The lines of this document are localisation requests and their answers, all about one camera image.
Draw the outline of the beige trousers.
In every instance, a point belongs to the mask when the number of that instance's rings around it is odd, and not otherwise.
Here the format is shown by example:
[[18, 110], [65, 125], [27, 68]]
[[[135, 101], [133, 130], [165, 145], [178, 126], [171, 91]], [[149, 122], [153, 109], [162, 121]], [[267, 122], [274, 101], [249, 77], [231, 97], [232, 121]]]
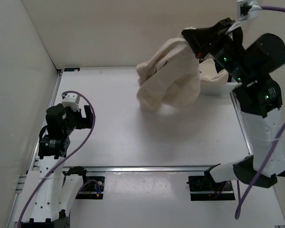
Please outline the beige trousers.
[[183, 108], [195, 102], [201, 85], [224, 85], [228, 72], [215, 61], [199, 61], [182, 34], [170, 38], [148, 61], [136, 66], [140, 108], [156, 112], [162, 105]]

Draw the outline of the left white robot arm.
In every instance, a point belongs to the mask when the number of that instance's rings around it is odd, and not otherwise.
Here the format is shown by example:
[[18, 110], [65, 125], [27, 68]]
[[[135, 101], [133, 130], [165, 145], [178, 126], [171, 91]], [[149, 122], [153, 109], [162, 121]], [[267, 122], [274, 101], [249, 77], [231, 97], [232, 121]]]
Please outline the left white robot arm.
[[[68, 228], [70, 211], [77, 193], [90, 185], [82, 166], [63, 170], [64, 163], [79, 151], [95, 127], [95, 111], [84, 106], [85, 117], [77, 102], [62, 102], [46, 111], [46, 126], [39, 133], [39, 182], [23, 207], [19, 228]], [[70, 154], [70, 135], [89, 129], [83, 142]]]

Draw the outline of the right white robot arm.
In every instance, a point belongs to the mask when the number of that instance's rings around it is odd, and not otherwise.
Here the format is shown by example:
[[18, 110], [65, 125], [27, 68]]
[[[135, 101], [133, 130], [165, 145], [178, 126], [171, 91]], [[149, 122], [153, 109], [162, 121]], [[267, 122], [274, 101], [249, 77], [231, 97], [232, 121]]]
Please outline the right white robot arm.
[[226, 18], [212, 27], [181, 32], [197, 59], [213, 57], [238, 82], [234, 93], [253, 149], [241, 161], [207, 169], [204, 185], [209, 190], [231, 180], [269, 188], [278, 177], [285, 177], [285, 157], [278, 141], [282, 92], [270, 76], [285, 64], [285, 44], [279, 36], [265, 33], [244, 48], [243, 31], [232, 29], [234, 23]]

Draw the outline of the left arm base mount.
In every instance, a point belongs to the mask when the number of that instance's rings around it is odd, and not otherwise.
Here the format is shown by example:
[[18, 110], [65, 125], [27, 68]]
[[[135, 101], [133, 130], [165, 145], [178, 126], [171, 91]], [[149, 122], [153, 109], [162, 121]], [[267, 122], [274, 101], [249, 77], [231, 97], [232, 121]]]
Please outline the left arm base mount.
[[80, 176], [82, 179], [81, 190], [77, 193], [76, 199], [80, 200], [102, 200], [105, 188], [105, 176], [101, 174], [91, 174], [86, 167], [75, 166], [66, 171], [62, 171], [64, 175], [63, 185], [68, 176]]

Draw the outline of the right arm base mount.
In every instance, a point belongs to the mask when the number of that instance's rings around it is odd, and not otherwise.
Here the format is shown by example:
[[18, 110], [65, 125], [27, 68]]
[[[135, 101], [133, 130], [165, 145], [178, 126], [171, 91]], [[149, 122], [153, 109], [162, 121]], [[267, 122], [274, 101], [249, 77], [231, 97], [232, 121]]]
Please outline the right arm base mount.
[[189, 176], [187, 184], [191, 201], [233, 201], [235, 194], [230, 181], [210, 183], [205, 176]]

